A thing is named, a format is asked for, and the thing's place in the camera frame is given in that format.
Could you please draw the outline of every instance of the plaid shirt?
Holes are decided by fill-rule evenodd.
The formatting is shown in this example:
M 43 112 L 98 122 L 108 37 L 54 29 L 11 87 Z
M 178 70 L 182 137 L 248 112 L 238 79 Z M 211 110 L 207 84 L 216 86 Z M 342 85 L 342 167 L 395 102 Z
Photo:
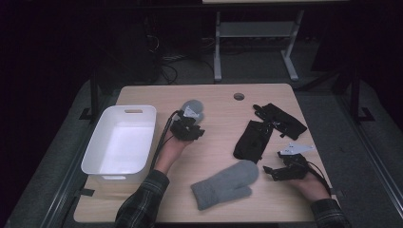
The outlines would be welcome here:
M 344 213 L 334 199 L 321 199 L 311 205 L 317 227 L 347 228 L 351 227 Z
M 151 171 L 135 194 L 122 204 L 116 217 L 116 228 L 154 227 L 168 177 L 160 171 Z M 347 228 L 350 222 L 334 199 L 322 199 L 311 205 L 317 227 Z
M 169 179 L 165 174 L 158 170 L 151 171 L 136 193 L 122 204 L 116 216 L 115 227 L 154 227 L 168 184 Z

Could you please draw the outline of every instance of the metal stand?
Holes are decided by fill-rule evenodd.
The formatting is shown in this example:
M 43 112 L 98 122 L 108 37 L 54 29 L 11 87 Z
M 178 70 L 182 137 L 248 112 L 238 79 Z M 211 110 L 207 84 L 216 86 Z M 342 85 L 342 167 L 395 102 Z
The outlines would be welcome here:
M 292 81 L 297 81 L 298 76 L 290 59 L 291 51 L 297 39 L 300 22 L 304 10 L 300 10 L 295 21 L 285 22 L 222 22 L 221 14 L 217 12 L 216 20 L 216 51 L 214 53 L 214 80 L 220 82 L 221 58 L 220 38 L 221 37 L 290 37 L 290 43 L 285 50 L 281 51 L 282 59 L 287 67 Z

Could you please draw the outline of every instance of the black glove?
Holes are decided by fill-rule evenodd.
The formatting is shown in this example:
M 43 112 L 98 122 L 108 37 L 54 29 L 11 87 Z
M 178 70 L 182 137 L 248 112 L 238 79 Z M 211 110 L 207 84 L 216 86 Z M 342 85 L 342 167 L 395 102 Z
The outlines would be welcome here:
M 293 140 L 297 140 L 298 136 L 307 129 L 299 120 L 279 109 L 274 104 L 268 104 L 263 107 L 254 104 L 253 107 L 256 109 L 256 115 L 282 133 L 281 137 L 286 135 Z
M 268 124 L 250 121 L 234 150 L 234 157 L 258 163 L 272 135 L 273 128 Z

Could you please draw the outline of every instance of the white plastic bin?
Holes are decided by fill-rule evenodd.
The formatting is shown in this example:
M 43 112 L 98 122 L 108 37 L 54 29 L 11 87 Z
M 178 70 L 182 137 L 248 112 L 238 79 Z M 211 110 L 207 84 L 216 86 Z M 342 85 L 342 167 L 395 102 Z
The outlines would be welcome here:
M 97 181 L 142 182 L 157 111 L 151 105 L 115 105 L 97 123 L 81 164 Z

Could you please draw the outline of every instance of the gray glove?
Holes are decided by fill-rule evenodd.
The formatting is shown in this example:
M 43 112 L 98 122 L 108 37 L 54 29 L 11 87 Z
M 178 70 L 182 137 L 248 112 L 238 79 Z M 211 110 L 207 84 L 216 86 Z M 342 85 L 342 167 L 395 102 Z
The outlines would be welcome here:
M 250 196 L 252 189 L 248 185 L 255 182 L 258 176 L 259 169 L 256 164 L 242 160 L 190 187 L 201 211 L 221 202 Z

